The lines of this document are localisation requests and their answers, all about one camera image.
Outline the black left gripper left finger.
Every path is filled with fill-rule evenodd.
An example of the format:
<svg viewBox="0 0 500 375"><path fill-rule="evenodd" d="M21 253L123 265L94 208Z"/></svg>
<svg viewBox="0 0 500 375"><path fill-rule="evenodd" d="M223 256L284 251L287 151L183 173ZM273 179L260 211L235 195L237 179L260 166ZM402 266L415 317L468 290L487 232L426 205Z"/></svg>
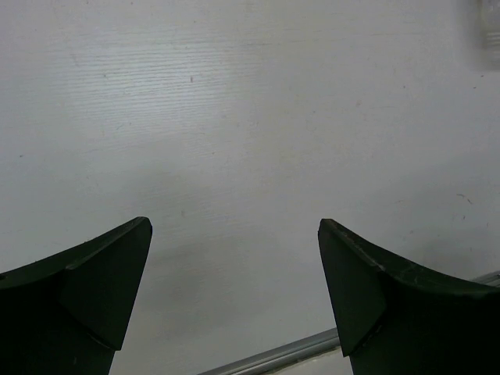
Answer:
<svg viewBox="0 0 500 375"><path fill-rule="evenodd" d="M152 240L139 216L1 275L3 374L107 374L123 347Z"/></svg>

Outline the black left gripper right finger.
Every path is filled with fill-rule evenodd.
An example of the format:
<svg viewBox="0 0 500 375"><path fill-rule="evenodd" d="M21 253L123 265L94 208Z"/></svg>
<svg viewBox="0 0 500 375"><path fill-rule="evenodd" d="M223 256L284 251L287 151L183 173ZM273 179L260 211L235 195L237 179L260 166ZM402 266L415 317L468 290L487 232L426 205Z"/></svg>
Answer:
<svg viewBox="0 0 500 375"><path fill-rule="evenodd" d="M318 241L337 333L355 374L496 374L499 275L463 280L331 219Z"/></svg>

